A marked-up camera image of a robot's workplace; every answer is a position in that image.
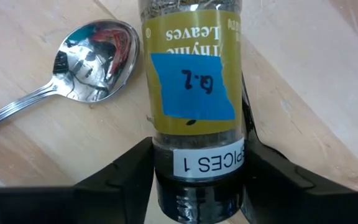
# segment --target spoon handle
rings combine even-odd
[[[47,96],[56,94],[55,85],[52,81],[34,92],[24,96],[0,109],[0,121],[18,112],[19,110],[36,103]]]

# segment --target spice jar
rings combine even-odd
[[[138,0],[160,206],[215,223],[241,206],[241,0]]]

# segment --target spoon bowl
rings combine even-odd
[[[115,20],[89,23],[60,45],[52,78],[43,87],[0,109],[0,121],[50,95],[95,103],[125,86],[140,53],[137,32]]]

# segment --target black plastic base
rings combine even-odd
[[[177,222],[217,223],[230,218],[241,208],[241,171],[202,184],[168,179],[157,171],[155,174],[160,208]]]

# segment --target wooden surface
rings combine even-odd
[[[136,0],[0,0],[0,108],[49,81],[60,42],[115,17],[140,32]],[[261,140],[358,190],[358,1],[244,0],[242,69]],[[70,185],[154,128],[142,62],[128,86],[86,105],[51,97],[0,125],[0,185]],[[173,223],[153,188],[145,223]],[[238,213],[225,223],[246,223]]]

